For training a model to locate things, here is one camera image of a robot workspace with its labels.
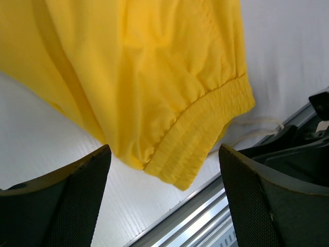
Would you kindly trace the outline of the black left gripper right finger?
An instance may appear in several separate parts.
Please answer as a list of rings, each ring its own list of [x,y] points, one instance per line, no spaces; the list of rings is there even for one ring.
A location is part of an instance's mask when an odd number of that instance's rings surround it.
[[[328,246],[328,187],[291,177],[227,145],[221,174],[238,246]]]

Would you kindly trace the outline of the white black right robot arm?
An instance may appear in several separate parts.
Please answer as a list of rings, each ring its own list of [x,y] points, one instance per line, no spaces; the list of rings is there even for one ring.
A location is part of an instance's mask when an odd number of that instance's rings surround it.
[[[309,97],[316,115],[286,126],[269,142],[241,150],[246,157],[306,182],[328,187],[328,91]]]

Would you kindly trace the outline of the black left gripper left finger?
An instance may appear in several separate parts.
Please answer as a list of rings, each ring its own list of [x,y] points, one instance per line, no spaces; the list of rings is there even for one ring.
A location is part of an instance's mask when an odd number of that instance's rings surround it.
[[[111,164],[104,145],[1,190],[1,246],[90,246]]]

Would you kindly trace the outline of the yellow shorts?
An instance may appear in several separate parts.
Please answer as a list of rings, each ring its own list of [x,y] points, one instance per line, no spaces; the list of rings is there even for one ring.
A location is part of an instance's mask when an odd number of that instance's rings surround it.
[[[239,1],[1,1],[1,71],[183,191],[255,105]]]

